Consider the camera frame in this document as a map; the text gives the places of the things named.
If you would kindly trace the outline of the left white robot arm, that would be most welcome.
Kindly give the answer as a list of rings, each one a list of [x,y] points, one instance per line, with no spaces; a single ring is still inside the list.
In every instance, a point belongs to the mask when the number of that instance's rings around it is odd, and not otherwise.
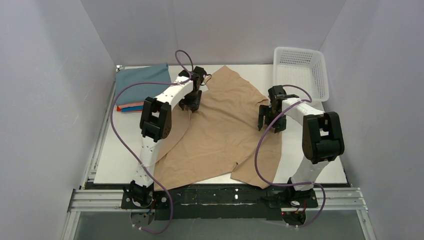
[[[128,201],[141,208],[147,208],[153,202],[153,184],[151,175],[159,158],[160,148],[164,139],[172,130],[172,111],[178,106],[181,110],[195,112],[199,109],[202,91],[207,72],[196,66],[191,72],[181,71],[174,81],[175,85],[168,87],[156,97],[147,97],[144,101],[139,127],[141,129],[141,163],[135,172],[133,180],[125,192]]]

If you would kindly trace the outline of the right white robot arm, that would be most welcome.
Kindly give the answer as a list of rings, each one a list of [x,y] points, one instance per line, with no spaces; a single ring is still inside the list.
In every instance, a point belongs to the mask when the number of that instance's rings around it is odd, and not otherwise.
[[[288,94],[286,85],[275,85],[268,89],[269,105],[260,105],[258,129],[275,133],[286,130],[287,117],[302,127],[301,147],[303,159],[295,174],[287,183],[276,184],[277,192],[268,192],[263,198],[270,208],[318,206],[314,186],[322,170],[345,151],[344,138],[339,115],[312,107],[312,96],[303,90],[306,99]]]

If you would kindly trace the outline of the beige t shirt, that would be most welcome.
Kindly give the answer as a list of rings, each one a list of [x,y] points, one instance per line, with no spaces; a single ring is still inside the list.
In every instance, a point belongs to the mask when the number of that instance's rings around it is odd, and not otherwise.
[[[172,111],[171,133],[154,169],[156,191],[229,174],[262,189],[275,178],[282,135],[258,130],[260,105],[269,100],[228,66],[211,75],[195,112]]]

